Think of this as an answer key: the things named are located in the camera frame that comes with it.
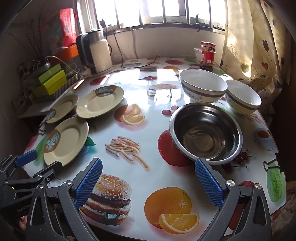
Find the red jar lid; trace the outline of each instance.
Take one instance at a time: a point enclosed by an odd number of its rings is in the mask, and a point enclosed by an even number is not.
[[[215,46],[216,46],[216,44],[214,44],[214,43],[211,43],[211,42],[204,42],[204,41],[202,41],[201,44],[202,44],[202,45],[209,45],[209,46],[212,46],[212,47],[215,47]]]

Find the curtain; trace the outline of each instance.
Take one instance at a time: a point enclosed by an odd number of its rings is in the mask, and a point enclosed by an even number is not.
[[[290,80],[291,35],[263,0],[225,0],[226,27],[220,67],[261,97],[261,113]]]

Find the metal basin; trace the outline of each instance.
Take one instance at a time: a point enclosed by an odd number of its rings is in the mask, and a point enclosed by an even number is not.
[[[203,157],[210,165],[222,165],[234,160],[242,148],[238,123],[211,104],[190,103],[178,108],[169,127],[175,145],[193,161]]]

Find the green fruit print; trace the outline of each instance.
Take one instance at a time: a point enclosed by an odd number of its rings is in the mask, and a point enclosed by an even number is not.
[[[94,141],[90,137],[87,137],[86,142],[85,142],[85,146],[96,146],[96,144],[94,143]]]
[[[43,149],[44,149],[44,146],[45,146],[45,143],[47,141],[47,138],[48,138],[48,135],[46,135],[45,137],[43,137],[43,139],[38,143],[38,145],[36,146],[36,151],[38,153],[38,156],[36,158],[35,161],[33,161],[33,164],[35,166],[39,166],[41,164],[41,157],[43,157]]]
[[[195,59],[194,58],[185,58],[185,61],[191,62],[191,63],[195,63]]]
[[[276,165],[271,163],[268,166],[275,167]],[[268,169],[266,182],[271,201],[276,202],[280,200],[283,193],[283,183],[280,170],[278,168]]]

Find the jar label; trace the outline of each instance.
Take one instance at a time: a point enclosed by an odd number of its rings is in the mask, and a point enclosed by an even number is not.
[[[202,51],[201,61],[203,63],[213,64],[214,63],[214,55],[215,55],[214,52]]]

